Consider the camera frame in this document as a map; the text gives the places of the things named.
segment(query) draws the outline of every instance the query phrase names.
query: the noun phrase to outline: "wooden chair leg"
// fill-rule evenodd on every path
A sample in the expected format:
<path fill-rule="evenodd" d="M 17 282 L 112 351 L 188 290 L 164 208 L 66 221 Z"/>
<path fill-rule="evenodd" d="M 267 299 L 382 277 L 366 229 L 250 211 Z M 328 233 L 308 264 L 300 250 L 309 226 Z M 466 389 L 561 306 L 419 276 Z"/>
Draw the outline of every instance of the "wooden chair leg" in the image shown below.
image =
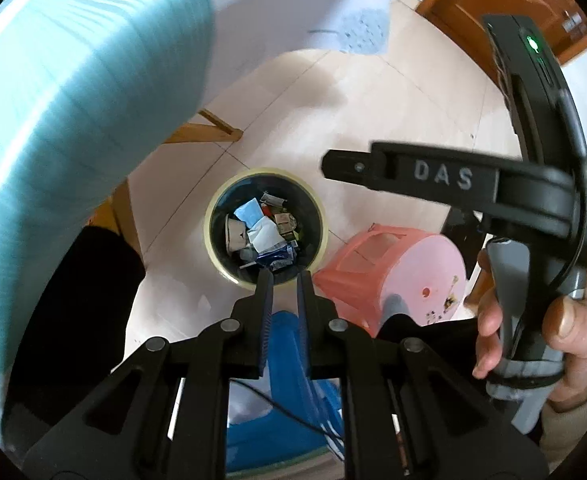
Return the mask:
<path fill-rule="evenodd" d="M 107 198 L 96 208 L 93 216 L 86 224 L 95 227 L 103 227 L 109 229 L 109 231 L 113 231 L 117 235 L 120 234 L 120 228 L 118 227 L 118 222 L 115 220 L 113 207 L 111 207 L 111 197 Z"/>
<path fill-rule="evenodd" d="M 138 230 L 135 227 L 133 209 L 131 208 L 131 194 L 129 193 L 129 180 L 125 179 L 115 188 L 110 197 L 111 207 L 115 221 L 124 240 L 142 257 L 142 248 L 138 239 Z"/>
<path fill-rule="evenodd" d="M 209 110 L 200 110 L 199 115 L 211 124 L 185 123 L 180 126 L 167 140 L 165 144 L 175 142 L 236 142 L 244 133 L 239 128 L 234 128 L 225 123 L 221 118 L 212 114 Z"/>

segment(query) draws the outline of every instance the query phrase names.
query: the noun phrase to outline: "wooden furniture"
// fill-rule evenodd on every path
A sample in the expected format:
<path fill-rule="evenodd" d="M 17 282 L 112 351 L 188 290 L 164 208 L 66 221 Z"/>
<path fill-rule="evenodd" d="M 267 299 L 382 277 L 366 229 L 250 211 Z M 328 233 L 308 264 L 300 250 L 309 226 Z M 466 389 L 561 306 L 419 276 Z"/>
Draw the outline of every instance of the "wooden furniture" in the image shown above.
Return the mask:
<path fill-rule="evenodd" d="M 185 123 L 180 126 L 164 143 L 176 142 L 236 142 L 240 140 L 243 131 L 230 126 L 209 110 L 200 110 L 198 115 L 211 124 Z M 126 242 L 142 257 L 142 248 L 135 227 L 133 209 L 131 208 L 131 194 L 129 180 L 126 179 L 115 188 L 109 198 L 102 202 L 88 225 L 95 225 L 110 229 L 121 235 Z"/>
<path fill-rule="evenodd" d="M 416 12 L 449 36 L 494 81 L 484 14 L 531 16 L 561 64 L 587 48 L 587 18 L 574 0 L 423 0 Z"/>

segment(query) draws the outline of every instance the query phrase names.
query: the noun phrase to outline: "device handle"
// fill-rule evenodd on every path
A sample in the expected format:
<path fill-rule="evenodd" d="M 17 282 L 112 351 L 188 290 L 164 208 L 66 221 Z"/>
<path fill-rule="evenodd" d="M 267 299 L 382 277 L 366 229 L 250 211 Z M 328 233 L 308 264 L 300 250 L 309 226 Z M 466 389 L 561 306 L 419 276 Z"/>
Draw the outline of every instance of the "device handle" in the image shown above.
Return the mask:
<path fill-rule="evenodd" d="M 587 270 L 576 267 L 551 291 L 562 261 L 505 238 L 490 240 L 487 253 L 503 308 L 503 358 L 487 378 L 487 393 L 518 430 L 529 433 L 564 373 L 563 353 L 547 345 L 542 321 L 558 296 L 583 297 Z"/>

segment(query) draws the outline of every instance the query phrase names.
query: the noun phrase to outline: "black cloth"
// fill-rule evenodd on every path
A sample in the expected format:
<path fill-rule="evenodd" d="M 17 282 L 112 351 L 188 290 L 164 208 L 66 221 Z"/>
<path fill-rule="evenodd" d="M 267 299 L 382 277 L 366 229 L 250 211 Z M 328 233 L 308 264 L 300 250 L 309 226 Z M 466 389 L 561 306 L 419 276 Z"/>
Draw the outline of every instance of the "black cloth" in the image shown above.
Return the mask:
<path fill-rule="evenodd" d="M 4 406 L 7 453 L 26 451 L 124 357 L 142 259 L 122 237 L 88 226 L 49 281 L 20 343 Z"/>

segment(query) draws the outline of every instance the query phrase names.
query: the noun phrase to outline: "blue towel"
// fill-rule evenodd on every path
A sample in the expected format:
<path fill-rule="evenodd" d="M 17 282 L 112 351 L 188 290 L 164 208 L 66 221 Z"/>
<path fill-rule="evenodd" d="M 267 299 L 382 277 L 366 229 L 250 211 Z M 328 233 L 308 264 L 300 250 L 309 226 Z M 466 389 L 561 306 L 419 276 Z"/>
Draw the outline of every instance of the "blue towel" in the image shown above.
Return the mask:
<path fill-rule="evenodd" d="M 262 213 L 262 209 L 260 209 L 260 204 L 257 203 L 257 199 L 253 198 L 246 204 L 238 207 L 234 211 L 234 215 L 238 220 L 243 221 L 246 224 L 246 227 L 251 229 L 258 223 L 259 219 L 264 216 L 264 213 Z"/>

